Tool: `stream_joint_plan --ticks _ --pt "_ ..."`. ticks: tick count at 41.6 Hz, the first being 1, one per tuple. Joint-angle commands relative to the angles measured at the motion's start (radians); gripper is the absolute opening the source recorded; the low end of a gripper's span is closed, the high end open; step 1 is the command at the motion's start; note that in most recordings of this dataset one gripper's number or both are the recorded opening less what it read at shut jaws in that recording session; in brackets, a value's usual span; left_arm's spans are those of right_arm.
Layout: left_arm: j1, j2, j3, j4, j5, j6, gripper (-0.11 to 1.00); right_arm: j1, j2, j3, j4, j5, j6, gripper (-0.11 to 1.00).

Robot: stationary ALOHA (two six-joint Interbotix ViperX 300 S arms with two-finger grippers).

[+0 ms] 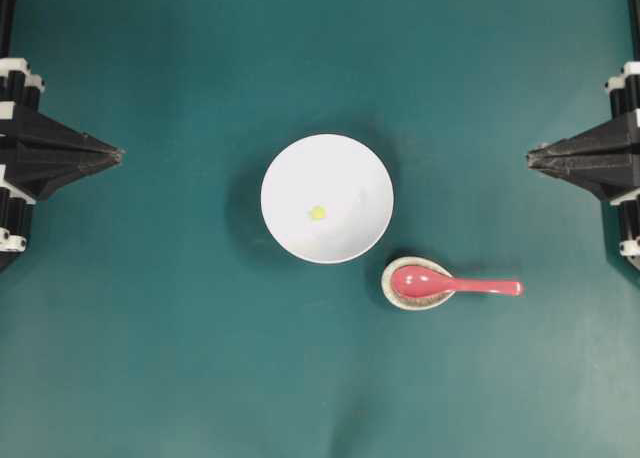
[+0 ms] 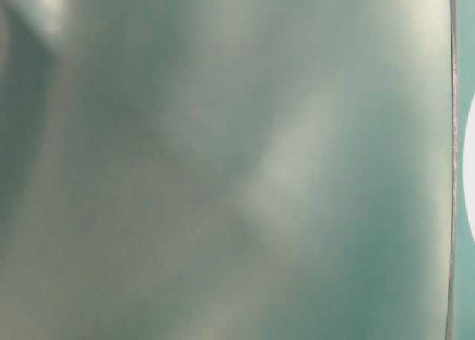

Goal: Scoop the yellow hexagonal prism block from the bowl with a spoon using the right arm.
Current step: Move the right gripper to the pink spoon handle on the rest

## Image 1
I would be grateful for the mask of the right gripper black-white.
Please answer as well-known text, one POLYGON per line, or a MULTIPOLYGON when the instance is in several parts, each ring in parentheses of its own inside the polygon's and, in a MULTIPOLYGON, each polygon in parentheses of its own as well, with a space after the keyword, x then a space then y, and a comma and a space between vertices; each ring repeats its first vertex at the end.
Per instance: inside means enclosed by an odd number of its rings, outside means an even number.
POLYGON ((527 165, 610 201, 618 216, 619 254, 639 270, 639 62, 625 63, 605 90, 613 119, 529 151, 527 165), (618 151, 628 153, 601 155, 618 151))

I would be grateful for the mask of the left gripper black-white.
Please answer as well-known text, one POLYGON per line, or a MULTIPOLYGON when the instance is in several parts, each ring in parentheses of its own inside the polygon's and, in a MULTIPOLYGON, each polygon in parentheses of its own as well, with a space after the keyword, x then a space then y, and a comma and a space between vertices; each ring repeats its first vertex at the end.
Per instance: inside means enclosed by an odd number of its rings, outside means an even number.
POLYGON ((123 150, 77 132, 37 110, 44 81, 24 58, 1 59, 1 271, 27 250, 36 200, 118 166, 123 150), (94 152, 72 163, 19 163, 20 142, 94 152))

